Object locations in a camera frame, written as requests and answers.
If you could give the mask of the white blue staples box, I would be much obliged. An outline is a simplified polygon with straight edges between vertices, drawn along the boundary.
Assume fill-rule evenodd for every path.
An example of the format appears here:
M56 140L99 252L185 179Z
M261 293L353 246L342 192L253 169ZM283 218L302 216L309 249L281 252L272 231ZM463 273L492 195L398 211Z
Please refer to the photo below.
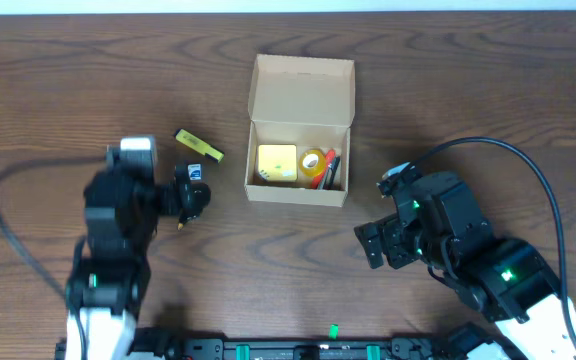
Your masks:
M200 181L202 179L202 165L201 164L188 164L187 171L191 181Z

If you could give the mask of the red black stapler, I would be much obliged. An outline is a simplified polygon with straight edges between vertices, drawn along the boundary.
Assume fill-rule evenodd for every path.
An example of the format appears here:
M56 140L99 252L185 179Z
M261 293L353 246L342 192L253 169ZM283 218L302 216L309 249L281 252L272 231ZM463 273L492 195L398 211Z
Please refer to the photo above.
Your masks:
M313 178L311 183L312 189L322 190L330 187L329 182L333 177L332 173L338 163L339 157L336 155L335 150L331 149L326 153L325 160L325 170Z

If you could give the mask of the yellow tape roll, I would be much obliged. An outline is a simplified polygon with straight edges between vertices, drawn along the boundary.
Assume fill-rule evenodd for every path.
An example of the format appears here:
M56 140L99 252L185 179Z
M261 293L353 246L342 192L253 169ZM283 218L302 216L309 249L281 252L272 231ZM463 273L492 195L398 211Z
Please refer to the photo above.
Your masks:
M314 178L325 172L327 160L321 150L310 149L301 155L298 167L304 176Z

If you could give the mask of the yellow sticky notes pad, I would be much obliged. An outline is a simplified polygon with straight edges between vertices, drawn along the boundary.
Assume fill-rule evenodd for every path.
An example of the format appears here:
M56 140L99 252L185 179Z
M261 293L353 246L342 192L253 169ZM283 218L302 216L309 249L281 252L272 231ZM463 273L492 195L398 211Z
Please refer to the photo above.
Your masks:
M297 147L295 145L259 145L257 173L267 182L297 180Z

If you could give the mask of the brown cardboard box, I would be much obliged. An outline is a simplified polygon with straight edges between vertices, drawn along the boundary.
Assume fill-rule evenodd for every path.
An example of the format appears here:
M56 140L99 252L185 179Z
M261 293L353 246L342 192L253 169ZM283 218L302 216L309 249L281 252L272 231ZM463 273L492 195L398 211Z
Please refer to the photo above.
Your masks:
M355 115L352 60L259 54L249 92L244 189L250 201L341 207L348 194L351 125ZM262 145L295 147L292 181L260 169ZM300 168L311 149L335 152L339 165L320 189Z

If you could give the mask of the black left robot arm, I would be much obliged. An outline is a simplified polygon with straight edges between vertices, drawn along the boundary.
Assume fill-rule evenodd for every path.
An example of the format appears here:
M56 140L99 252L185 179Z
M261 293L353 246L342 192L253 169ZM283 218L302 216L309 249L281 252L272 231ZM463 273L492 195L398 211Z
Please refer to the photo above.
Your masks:
M119 165L93 177L84 190L87 234L75 247L65 289L67 359L122 359L130 353L159 218L176 216L183 228L210 199L208 185L191 181L184 167L165 185Z

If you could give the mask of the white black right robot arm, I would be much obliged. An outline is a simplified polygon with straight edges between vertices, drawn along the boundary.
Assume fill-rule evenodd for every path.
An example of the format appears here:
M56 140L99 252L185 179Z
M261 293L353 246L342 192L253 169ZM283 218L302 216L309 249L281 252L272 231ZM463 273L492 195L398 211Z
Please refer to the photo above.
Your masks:
M371 268L415 261L529 359L576 359L564 280L527 241L498 238L476 201L415 199L354 229Z

